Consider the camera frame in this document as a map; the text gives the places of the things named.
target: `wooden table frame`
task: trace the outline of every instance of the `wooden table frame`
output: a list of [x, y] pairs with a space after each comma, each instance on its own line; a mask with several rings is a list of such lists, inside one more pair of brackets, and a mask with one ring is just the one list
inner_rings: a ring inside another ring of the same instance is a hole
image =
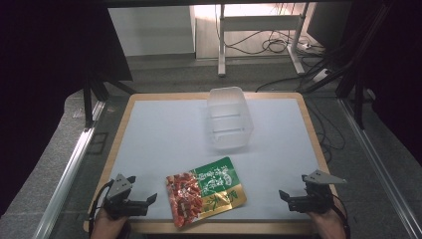
[[[105, 168], [99, 181], [95, 195], [101, 187], [109, 181], [111, 170], [114, 166], [117, 153], [122, 142], [124, 132], [130, 119], [130, 114], [136, 101], [177, 101], [177, 100], [207, 100], [209, 93], [175, 93], [175, 94], [136, 94], [130, 97], [114, 142], [111, 146]], [[316, 154], [319, 169], [329, 173], [322, 150], [319, 146], [317, 134], [312, 124], [304, 98], [298, 93], [245, 93], [246, 99], [296, 99], [302, 113], [314, 152]], [[131, 221], [132, 231], [144, 234], [165, 234], [165, 233], [191, 233], [191, 234], [283, 234], [283, 235], [310, 235], [313, 227], [310, 220], [269, 220], [265, 222], [239, 221], [239, 222], [207, 222], [202, 220], [186, 228], [179, 229], [174, 226], [172, 220], [133, 220]]]

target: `metal rail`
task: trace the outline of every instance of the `metal rail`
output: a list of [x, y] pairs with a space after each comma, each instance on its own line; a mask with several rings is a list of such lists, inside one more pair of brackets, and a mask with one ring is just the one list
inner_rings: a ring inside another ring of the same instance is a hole
[[93, 137], [94, 131], [98, 124], [98, 119], [105, 107], [105, 103], [97, 102], [93, 110], [93, 126], [87, 128], [81, 134], [80, 139], [71, 155], [71, 158], [68, 162], [68, 165], [65, 168], [65, 171], [60, 179], [55, 192], [49, 202], [49, 205], [44, 212], [43, 217], [41, 218], [40, 223], [38, 224], [37, 230], [33, 238], [49, 238], [50, 234], [56, 224], [57, 218], [59, 217], [60, 212], [62, 211], [63, 204], [66, 201], [66, 197], [72, 187], [75, 176], [78, 172], [79, 166], [81, 165], [82, 159], [84, 158], [85, 152], [88, 148], [88, 145]]
[[339, 104], [344, 110], [347, 119], [357, 136], [360, 144], [363, 147], [373, 169], [375, 170], [376, 175], [381, 182], [381, 185], [384, 187], [385, 192], [387, 193], [394, 209], [396, 210], [398, 216], [403, 222], [404, 227], [409, 233], [410, 238], [412, 239], [422, 239], [422, 229], [421, 226], [415, 217], [413, 210], [410, 208], [404, 196], [401, 194], [397, 185], [394, 183], [393, 178], [389, 174], [388, 170], [385, 168], [382, 159], [378, 155], [376, 149], [372, 145], [369, 137], [367, 136], [364, 129], [361, 129], [358, 123], [354, 120], [353, 109], [347, 100], [339, 99]]

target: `green food package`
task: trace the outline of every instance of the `green food package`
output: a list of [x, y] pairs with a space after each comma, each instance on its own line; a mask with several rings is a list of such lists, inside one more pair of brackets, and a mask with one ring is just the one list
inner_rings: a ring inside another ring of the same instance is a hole
[[166, 177], [174, 225], [228, 211], [246, 202], [240, 180], [230, 157]]

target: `black curtain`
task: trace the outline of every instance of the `black curtain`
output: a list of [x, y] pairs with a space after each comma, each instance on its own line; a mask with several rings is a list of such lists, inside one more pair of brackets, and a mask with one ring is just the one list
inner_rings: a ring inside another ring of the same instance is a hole
[[[373, 15], [377, 6], [369, 2], [355, 2], [345, 39], [361, 19]], [[358, 70], [376, 95], [373, 110], [422, 165], [421, 5], [419, 0], [394, 1]]]
[[34, 169], [87, 72], [131, 75], [104, 7], [0, 3], [2, 215]]

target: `plastic food tray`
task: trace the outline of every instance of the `plastic food tray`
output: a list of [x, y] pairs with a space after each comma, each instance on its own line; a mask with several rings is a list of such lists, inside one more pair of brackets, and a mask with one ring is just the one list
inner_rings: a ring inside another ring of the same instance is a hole
[[224, 149], [246, 145], [254, 126], [242, 89], [213, 89], [207, 104], [214, 146]]

